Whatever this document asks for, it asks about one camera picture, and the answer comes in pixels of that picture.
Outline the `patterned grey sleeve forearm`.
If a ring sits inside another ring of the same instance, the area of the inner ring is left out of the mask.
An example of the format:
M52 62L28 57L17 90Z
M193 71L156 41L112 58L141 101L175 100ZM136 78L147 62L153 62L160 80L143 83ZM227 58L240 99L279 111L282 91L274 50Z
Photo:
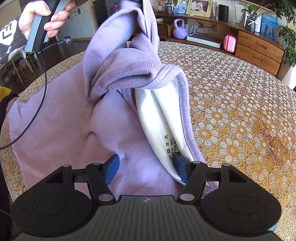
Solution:
M21 32L19 19L12 20L1 30L0 35L0 58L1 67L10 61L13 56L22 50L27 44L27 39Z

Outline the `person's left hand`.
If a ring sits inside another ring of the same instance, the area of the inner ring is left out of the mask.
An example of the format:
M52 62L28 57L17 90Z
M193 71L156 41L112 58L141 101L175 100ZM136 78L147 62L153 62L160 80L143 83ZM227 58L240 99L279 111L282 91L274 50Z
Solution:
M74 6L74 1L69 1L64 10L53 14L51 19L44 24L44 30L47 31L48 38L53 38L59 33L60 28L64 25L70 12L74 9ZM29 37L35 15L51 15L51 10L45 1L32 1L28 3L20 15L18 27L26 40Z

